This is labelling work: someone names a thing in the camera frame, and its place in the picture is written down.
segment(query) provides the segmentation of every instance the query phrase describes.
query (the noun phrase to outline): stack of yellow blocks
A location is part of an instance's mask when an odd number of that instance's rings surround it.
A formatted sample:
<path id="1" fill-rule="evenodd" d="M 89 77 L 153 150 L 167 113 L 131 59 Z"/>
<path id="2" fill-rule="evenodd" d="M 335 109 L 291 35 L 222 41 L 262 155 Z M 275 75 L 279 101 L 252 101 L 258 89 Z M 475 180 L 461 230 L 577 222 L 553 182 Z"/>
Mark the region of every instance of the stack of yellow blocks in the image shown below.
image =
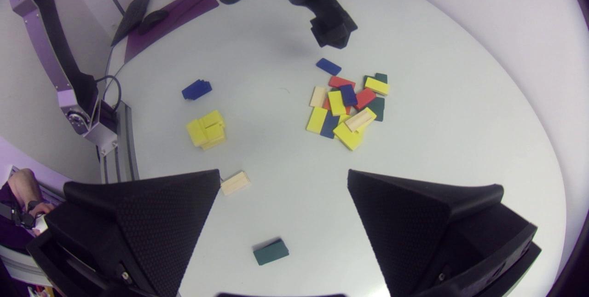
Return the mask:
<path id="1" fill-rule="evenodd" d="M 186 129 L 194 146 L 200 146 L 203 150 L 208 150 L 227 140 L 225 120 L 217 110 L 188 123 Z"/>

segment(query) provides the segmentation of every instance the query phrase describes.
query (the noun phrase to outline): blue block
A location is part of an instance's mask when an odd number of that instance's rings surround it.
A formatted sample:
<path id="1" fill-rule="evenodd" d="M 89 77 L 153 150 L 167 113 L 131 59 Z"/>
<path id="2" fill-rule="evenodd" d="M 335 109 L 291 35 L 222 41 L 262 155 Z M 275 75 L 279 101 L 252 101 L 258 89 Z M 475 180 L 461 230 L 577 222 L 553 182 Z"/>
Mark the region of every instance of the blue block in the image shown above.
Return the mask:
<path id="1" fill-rule="evenodd" d="M 330 75 L 333 75 L 333 76 L 336 76 L 341 71 L 340 66 L 334 64 L 333 62 L 327 60 L 326 58 L 322 58 L 315 65 L 317 67 L 325 70 L 326 72 L 328 72 Z"/>
<path id="2" fill-rule="evenodd" d="M 341 91 L 341 99 L 343 99 L 343 105 L 345 107 L 354 106 L 358 104 L 358 98 L 356 98 L 356 92 L 351 84 L 342 85 L 339 87 Z"/>
<path id="3" fill-rule="evenodd" d="M 254 257 L 256 257 L 258 265 L 260 266 L 288 255 L 289 250 L 286 248 L 286 245 L 284 245 L 284 242 L 282 242 L 282 239 L 254 251 Z"/>
<path id="4" fill-rule="evenodd" d="M 339 116 L 333 116 L 331 111 L 328 111 L 328 114 L 325 116 L 325 120 L 323 121 L 323 126 L 321 127 L 320 135 L 333 139 L 333 129 L 337 127 L 337 123 L 339 122 Z"/>
<path id="5" fill-rule="evenodd" d="M 209 93 L 213 88 L 211 83 L 205 82 L 202 79 L 188 85 L 182 90 L 182 96 L 184 99 L 196 100 L 203 96 L 205 93 Z"/>

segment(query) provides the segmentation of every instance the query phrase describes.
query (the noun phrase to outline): beige wooden block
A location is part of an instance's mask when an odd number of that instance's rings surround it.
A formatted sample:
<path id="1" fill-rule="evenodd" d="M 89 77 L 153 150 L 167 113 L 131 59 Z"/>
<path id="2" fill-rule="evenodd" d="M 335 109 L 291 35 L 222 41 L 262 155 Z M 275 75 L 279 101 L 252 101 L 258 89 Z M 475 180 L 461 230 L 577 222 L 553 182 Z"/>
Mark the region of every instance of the beige wooden block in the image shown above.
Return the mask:
<path id="1" fill-rule="evenodd" d="M 313 90 L 313 96 L 311 97 L 311 103 L 309 106 L 311 107 L 322 107 L 325 101 L 325 96 L 327 95 L 328 90 L 325 87 L 315 87 Z"/>
<path id="2" fill-rule="evenodd" d="M 249 186 L 250 184 L 252 184 L 252 183 L 250 182 L 250 179 L 246 175 L 246 172 L 240 171 L 235 176 L 233 176 L 233 177 L 229 178 L 227 181 L 221 183 L 221 191 L 223 192 L 223 194 L 225 196 L 228 196 L 229 194 L 236 192 L 237 190 L 239 190 L 240 188 L 243 188 L 244 186 Z"/>
<path id="3" fill-rule="evenodd" d="M 351 118 L 347 119 L 344 122 L 350 131 L 356 131 L 362 127 L 366 127 L 366 125 L 370 124 L 376 118 L 376 114 L 374 114 L 370 108 L 364 108 L 358 114 L 352 116 Z"/>

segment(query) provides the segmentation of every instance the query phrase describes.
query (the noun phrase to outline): yellow block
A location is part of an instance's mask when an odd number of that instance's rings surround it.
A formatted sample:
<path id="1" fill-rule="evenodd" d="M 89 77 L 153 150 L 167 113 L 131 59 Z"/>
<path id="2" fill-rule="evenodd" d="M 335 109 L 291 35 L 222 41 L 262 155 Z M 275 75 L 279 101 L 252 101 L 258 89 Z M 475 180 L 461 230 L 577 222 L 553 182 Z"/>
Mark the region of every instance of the yellow block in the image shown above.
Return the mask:
<path id="1" fill-rule="evenodd" d="M 194 146 L 202 146 L 202 144 L 208 142 L 204 128 L 198 119 L 188 123 L 186 125 L 186 129 L 188 130 L 188 134 L 190 135 L 190 139 L 192 140 L 192 144 L 194 144 Z"/>
<path id="2" fill-rule="evenodd" d="M 349 118 L 351 118 L 351 117 L 352 117 L 351 115 L 340 115 L 340 116 L 339 116 L 339 121 L 337 122 L 337 125 L 340 125 L 340 124 L 342 124 L 342 123 L 346 122 L 346 121 L 347 121 L 347 119 L 349 119 Z"/>
<path id="3" fill-rule="evenodd" d="M 321 107 L 313 107 L 313 112 L 311 113 L 311 118 L 309 119 L 309 123 L 307 124 L 307 131 L 311 131 L 311 133 L 320 134 L 321 128 L 323 127 L 323 123 L 325 121 L 325 117 L 328 114 L 328 110 Z"/>
<path id="4" fill-rule="evenodd" d="M 204 132 L 207 134 L 207 139 L 209 142 L 216 142 L 221 138 L 225 138 L 225 131 L 219 124 L 214 124 L 204 129 Z"/>
<path id="5" fill-rule="evenodd" d="M 362 143 L 362 135 L 352 133 L 345 123 L 340 123 L 340 125 L 333 129 L 333 133 L 352 151 Z"/>
<path id="6" fill-rule="evenodd" d="M 212 147 L 218 146 L 218 144 L 224 143 L 224 142 L 225 142 L 225 140 L 227 140 L 227 139 L 226 139 L 225 137 L 223 137 L 223 138 L 221 138 L 221 139 L 219 139 L 219 140 L 217 140 L 217 141 L 214 141 L 214 142 L 208 142 L 208 143 L 204 144 L 204 145 L 203 145 L 203 146 L 201 146 L 201 147 L 202 147 L 202 149 L 203 149 L 203 150 L 208 150 L 209 148 L 212 148 Z"/>
<path id="7" fill-rule="evenodd" d="M 346 107 L 343 105 L 343 99 L 341 99 L 341 91 L 328 92 L 328 97 L 329 104 L 332 107 L 332 115 L 345 115 Z"/>
<path id="8" fill-rule="evenodd" d="M 223 119 L 221 113 L 219 113 L 218 110 L 214 110 L 208 113 L 207 115 L 204 115 L 202 117 L 202 123 L 204 124 L 205 128 L 208 128 L 215 124 L 220 124 L 221 127 L 225 128 L 225 120 Z"/>
<path id="9" fill-rule="evenodd" d="M 376 79 L 370 77 L 366 79 L 366 84 L 364 84 L 364 87 L 368 87 L 369 89 L 372 89 L 372 91 L 381 95 L 389 94 L 390 88 L 387 83 L 377 81 Z"/>

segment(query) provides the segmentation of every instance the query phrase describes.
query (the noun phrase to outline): round table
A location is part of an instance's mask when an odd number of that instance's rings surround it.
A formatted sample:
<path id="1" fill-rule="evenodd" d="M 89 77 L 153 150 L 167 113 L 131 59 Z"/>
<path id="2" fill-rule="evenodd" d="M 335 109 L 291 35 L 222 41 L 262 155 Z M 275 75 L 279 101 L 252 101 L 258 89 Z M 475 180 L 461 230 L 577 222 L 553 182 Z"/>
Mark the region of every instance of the round table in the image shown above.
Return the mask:
<path id="1" fill-rule="evenodd" d="M 141 178 L 219 168 L 223 178 L 243 169 L 252 181 L 219 192 L 181 295 L 388 296 L 347 191 L 348 169 L 502 184 L 503 204 L 538 226 L 542 248 L 510 296 L 545 295 L 560 262 L 566 205 L 530 104 L 480 43 L 425 0 L 338 1 L 359 28 L 342 50 L 318 47 L 309 10 L 242 0 L 181 26 L 118 73 Z M 330 79 L 315 66 L 320 58 L 359 84 L 364 75 L 389 75 L 384 121 L 366 129 L 354 152 L 305 131 L 313 87 Z M 181 90 L 196 79 L 213 91 L 184 100 Z M 225 117 L 227 142 L 203 151 L 185 125 L 212 110 Z M 258 266 L 253 249 L 278 237 L 290 255 Z"/>

